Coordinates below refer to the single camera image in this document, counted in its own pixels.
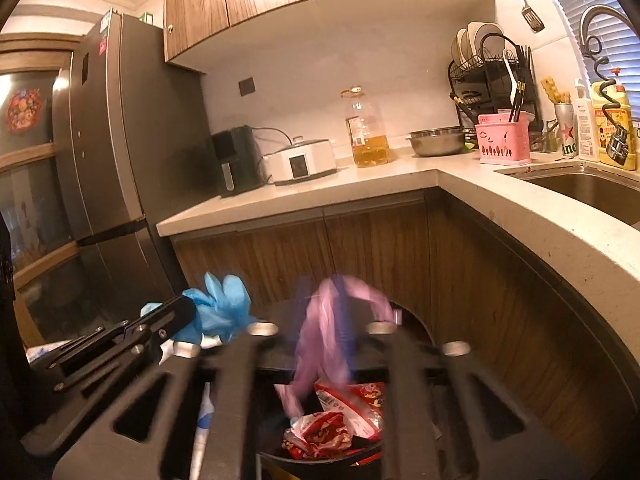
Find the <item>red clear snack wrapper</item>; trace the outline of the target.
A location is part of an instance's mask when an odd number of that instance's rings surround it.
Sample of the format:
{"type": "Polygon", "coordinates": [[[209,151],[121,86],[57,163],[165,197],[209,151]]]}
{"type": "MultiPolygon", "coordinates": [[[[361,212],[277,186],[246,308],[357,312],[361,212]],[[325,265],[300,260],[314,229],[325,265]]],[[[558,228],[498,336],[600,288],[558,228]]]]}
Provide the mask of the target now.
{"type": "Polygon", "coordinates": [[[285,430],[281,448],[296,460],[328,460],[352,447],[352,430],[341,412],[328,411],[299,417],[285,430]]]}

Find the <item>red white snack bag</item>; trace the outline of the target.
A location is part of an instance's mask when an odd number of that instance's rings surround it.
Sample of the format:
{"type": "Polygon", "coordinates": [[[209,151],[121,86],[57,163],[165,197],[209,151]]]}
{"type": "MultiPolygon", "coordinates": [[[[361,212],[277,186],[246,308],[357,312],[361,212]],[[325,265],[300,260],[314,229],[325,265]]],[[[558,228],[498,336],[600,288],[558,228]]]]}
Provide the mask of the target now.
{"type": "Polygon", "coordinates": [[[384,384],[366,382],[346,385],[343,389],[317,382],[314,392],[326,412],[341,412],[355,437],[377,441],[383,432],[384,384]]]}

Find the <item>black round trash bin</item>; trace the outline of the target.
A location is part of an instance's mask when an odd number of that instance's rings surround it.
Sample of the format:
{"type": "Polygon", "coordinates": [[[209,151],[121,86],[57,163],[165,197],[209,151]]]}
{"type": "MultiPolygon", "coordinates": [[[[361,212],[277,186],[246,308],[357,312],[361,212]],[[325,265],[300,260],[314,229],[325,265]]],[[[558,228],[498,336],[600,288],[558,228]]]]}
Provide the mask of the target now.
{"type": "MultiPolygon", "coordinates": [[[[294,373],[293,346],[299,336],[308,299],[299,296],[276,304],[271,312],[280,332],[255,353],[247,437],[262,461],[258,476],[269,468],[299,479],[438,479],[438,429],[433,424],[433,397],[425,370],[431,358],[424,340],[404,326],[389,335],[371,336],[364,328],[370,316],[363,302],[352,300],[356,318],[355,384],[384,384],[383,432],[380,440],[352,435],[352,447],[328,460],[296,460],[283,448],[285,430],[295,420],[286,416],[277,385],[294,373]]],[[[304,415],[325,412],[314,388],[302,401],[304,415]]]]}

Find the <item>chrome kitchen faucet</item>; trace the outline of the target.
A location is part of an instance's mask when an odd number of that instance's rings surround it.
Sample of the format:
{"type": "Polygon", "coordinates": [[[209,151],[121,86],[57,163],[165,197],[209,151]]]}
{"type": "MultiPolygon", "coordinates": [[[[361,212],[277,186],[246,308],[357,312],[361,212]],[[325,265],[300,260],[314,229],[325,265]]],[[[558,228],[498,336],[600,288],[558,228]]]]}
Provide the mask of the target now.
{"type": "Polygon", "coordinates": [[[595,6],[590,6],[585,10],[585,12],[580,17],[579,47],[582,51],[582,55],[585,58],[590,58],[590,60],[592,61],[592,68],[598,76],[598,80],[596,80],[595,82],[612,77],[603,73],[602,66],[608,65],[608,63],[610,62],[610,58],[603,52],[603,44],[600,37],[596,34],[590,34],[589,32],[589,26],[591,22],[599,15],[609,15],[613,18],[618,18],[632,32],[634,32],[634,25],[631,23],[631,21],[629,21],[629,18],[627,18],[626,15],[623,14],[623,12],[612,8],[612,6],[596,4],[595,6]]]}

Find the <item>wooden glass door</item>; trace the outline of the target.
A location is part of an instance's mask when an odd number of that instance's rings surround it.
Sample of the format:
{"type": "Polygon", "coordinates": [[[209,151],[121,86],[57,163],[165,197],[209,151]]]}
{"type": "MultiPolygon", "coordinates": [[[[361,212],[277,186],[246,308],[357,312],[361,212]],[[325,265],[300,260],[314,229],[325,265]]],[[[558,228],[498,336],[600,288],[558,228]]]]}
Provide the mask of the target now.
{"type": "Polygon", "coordinates": [[[77,336],[86,324],[86,280],[56,173],[53,131],[54,99],[67,86],[61,73],[78,42],[47,32],[1,38],[1,218],[11,239],[13,309],[26,347],[77,336]],[[28,88],[41,91],[39,120],[23,133],[9,133],[9,96],[28,88]]]}

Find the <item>dark steel refrigerator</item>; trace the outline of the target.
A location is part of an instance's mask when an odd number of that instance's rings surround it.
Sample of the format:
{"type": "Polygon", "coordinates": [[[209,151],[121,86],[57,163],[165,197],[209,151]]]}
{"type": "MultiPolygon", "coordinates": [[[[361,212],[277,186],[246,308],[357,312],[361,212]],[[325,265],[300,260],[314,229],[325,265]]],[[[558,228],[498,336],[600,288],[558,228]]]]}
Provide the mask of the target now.
{"type": "Polygon", "coordinates": [[[55,165],[93,296],[117,322],[186,289],[160,222],[212,197],[201,77],[164,60],[159,28],[107,12],[58,73],[55,165]]]}

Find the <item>red floral door decoration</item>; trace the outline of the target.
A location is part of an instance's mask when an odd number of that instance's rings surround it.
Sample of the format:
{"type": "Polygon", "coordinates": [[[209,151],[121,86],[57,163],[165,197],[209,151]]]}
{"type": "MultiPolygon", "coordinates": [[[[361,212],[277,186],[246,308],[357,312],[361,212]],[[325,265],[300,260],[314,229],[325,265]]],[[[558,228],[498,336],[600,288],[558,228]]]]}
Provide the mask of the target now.
{"type": "Polygon", "coordinates": [[[31,129],[39,120],[42,103],[39,88],[13,92],[6,107],[6,128],[9,133],[23,133],[31,129]]]}

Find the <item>white slow cooker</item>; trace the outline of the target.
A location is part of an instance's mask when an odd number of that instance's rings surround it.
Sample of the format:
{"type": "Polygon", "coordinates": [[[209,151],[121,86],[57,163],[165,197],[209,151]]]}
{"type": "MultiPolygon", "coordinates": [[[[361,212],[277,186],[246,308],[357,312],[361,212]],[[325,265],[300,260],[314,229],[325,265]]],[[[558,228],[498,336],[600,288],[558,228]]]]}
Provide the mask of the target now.
{"type": "Polygon", "coordinates": [[[337,164],[328,139],[299,141],[265,156],[274,185],[305,182],[335,174],[337,164]]]}

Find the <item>wooden lower cabinets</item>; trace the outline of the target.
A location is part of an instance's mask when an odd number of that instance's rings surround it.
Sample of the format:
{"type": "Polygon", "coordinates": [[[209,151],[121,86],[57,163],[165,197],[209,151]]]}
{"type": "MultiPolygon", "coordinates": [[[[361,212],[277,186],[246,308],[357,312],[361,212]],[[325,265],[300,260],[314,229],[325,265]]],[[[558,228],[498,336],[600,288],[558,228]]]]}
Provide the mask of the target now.
{"type": "Polygon", "coordinates": [[[171,240],[192,286],[242,278],[254,315],[301,278],[356,276],[438,344],[462,340],[596,479],[636,478],[639,367],[548,263],[441,188],[280,214],[171,240]]]}

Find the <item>stainless steel bowl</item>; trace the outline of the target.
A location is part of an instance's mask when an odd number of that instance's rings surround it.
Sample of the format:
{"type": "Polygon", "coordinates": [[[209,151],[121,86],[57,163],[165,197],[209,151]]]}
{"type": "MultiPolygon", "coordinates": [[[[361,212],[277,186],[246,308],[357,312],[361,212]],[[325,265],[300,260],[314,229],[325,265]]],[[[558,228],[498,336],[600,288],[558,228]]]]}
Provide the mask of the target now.
{"type": "Polygon", "coordinates": [[[418,156],[447,156],[464,150],[465,133],[460,126],[424,129],[410,132],[408,140],[418,156]]]}

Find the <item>pink utensil holder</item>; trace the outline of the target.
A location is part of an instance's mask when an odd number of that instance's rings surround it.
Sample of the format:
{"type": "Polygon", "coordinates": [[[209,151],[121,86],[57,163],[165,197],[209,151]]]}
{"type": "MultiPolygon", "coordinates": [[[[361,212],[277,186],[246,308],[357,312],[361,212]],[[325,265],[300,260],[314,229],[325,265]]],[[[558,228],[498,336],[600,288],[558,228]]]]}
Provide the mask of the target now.
{"type": "Polygon", "coordinates": [[[525,166],[530,163],[529,120],[525,113],[510,122],[510,113],[478,116],[475,132],[480,162],[499,166],[525,166]]]}

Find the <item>black dish rack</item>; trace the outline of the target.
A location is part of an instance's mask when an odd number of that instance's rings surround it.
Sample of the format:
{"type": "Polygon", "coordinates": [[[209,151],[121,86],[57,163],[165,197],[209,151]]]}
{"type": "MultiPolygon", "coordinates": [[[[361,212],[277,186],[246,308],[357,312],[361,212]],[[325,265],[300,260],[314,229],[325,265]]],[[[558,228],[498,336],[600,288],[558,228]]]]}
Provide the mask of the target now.
{"type": "Polygon", "coordinates": [[[533,50],[506,36],[498,24],[471,22],[456,32],[447,78],[451,92],[476,116],[508,112],[521,82],[521,112],[528,117],[529,130],[542,129],[533,50]]]}

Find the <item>white plastic bottle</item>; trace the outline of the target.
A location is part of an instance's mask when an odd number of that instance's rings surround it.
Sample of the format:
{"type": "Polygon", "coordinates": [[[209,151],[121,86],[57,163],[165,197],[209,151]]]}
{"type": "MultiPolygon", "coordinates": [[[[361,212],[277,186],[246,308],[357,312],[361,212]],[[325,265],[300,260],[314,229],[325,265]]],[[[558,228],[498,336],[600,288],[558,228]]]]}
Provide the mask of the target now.
{"type": "Polygon", "coordinates": [[[597,162],[599,160],[599,137],[594,121],[592,101],[585,81],[576,79],[576,99],[574,112],[578,131],[578,156],[581,159],[597,162]]]}

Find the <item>steel sink basin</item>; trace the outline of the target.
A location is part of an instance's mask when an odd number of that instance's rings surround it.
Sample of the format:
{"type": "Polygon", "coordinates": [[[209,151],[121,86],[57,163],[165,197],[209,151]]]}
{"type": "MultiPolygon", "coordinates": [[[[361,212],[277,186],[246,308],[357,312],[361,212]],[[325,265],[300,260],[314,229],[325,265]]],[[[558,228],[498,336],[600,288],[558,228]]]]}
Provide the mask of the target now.
{"type": "Polygon", "coordinates": [[[586,165],[501,170],[547,190],[578,200],[639,229],[639,181],[586,165]]]}

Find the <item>hanging metal spatula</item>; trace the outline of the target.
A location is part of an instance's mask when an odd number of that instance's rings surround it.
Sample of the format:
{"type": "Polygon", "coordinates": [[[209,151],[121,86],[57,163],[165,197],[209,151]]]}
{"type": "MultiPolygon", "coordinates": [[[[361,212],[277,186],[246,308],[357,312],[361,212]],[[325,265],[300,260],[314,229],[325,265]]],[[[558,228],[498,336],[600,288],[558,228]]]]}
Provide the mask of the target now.
{"type": "Polygon", "coordinates": [[[526,21],[529,28],[535,34],[538,32],[542,32],[546,26],[544,26],[544,22],[539,17],[539,15],[534,11],[534,9],[529,5],[527,0],[522,0],[523,6],[521,10],[522,17],[526,21]]]}

